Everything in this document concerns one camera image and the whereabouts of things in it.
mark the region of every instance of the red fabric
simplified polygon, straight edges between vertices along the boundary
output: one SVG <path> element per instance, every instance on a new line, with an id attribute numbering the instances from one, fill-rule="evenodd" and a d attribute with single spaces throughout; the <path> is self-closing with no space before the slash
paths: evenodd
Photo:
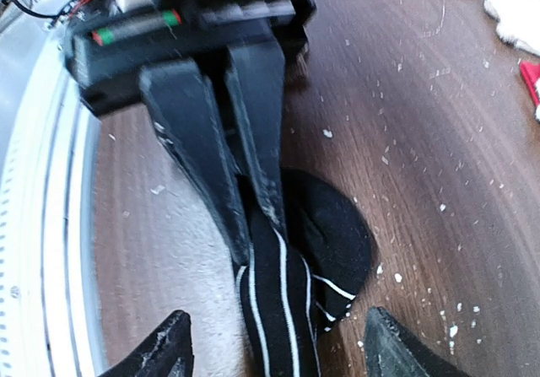
<path id="1" fill-rule="evenodd" d="M 520 70 L 535 106 L 540 106 L 540 94 L 537 89 L 540 88 L 540 63 L 535 65 L 531 62 L 522 62 Z"/>

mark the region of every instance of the floor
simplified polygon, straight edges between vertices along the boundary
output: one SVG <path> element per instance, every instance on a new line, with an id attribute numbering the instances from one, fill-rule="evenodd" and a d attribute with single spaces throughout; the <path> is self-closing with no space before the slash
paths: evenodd
<path id="1" fill-rule="evenodd" d="M 366 289 L 321 339 L 323 375 L 365 375 L 357 342 L 372 305 L 473 376 L 538 375 L 540 127 L 517 66 L 534 58 L 499 42 L 482 0 L 316 1 L 283 164 L 358 201 L 377 239 Z M 144 108 L 104 119 L 100 142 L 110 361 L 182 308 L 196 375 L 251 375 L 226 248 Z"/>

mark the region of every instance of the red wire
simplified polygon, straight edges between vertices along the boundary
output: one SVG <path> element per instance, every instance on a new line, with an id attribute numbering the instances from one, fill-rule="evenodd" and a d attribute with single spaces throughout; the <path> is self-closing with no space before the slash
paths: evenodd
<path id="1" fill-rule="evenodd" d="M 92 2 L 92 0 L 79 0 L 77 2 L 77 4 L 75 5 L 75 7 L 73 8 L 73 10 L 71 11 L 71 13 L 69 14 L 68 18 L 72 18 L 75 13 L 77 13 L 77 10 L 79 10 L 81 7 L 83 7 L 85 4 L 89 3 L 89 2 Z"/>

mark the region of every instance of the white fluffy fabric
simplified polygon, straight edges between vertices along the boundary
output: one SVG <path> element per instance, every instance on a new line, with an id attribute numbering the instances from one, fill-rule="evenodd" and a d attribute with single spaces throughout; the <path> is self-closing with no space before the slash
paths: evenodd
<path id="1" fill-rule="evenodd" d="M 540 57 L 540 0 L 485 0 L 483 5 L 499 21 L 502 41 Z"/>

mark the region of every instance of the black wire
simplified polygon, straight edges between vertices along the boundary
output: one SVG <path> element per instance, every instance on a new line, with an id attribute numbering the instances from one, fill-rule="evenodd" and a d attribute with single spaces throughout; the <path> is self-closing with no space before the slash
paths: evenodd
<path id="1" fill-rule="evenodd" d="M 29 14 L 30 16 L 32 17 L 36 17 L 38 19 L 59 19 L 61 18 L 63 15 L 69 13 L 69 9 L 66 10 L 66 8 L 74 1 L 74 0 L 70 0 L 68 3 L 66 3 L 66 5 L 60 10 L 60 12 L 56 13 L 56 14 L 42 14 L 42 13 L 37 13 L 33 10 L 30 10 L 29 8 L 27 8 L 26 6 L 24 6 L 19 0 L 11 0 L 13 2 L 13 4 L 15 6 L 17 6 L 20 10 L 22 10 L 24 13 L 26 14 Z"/>

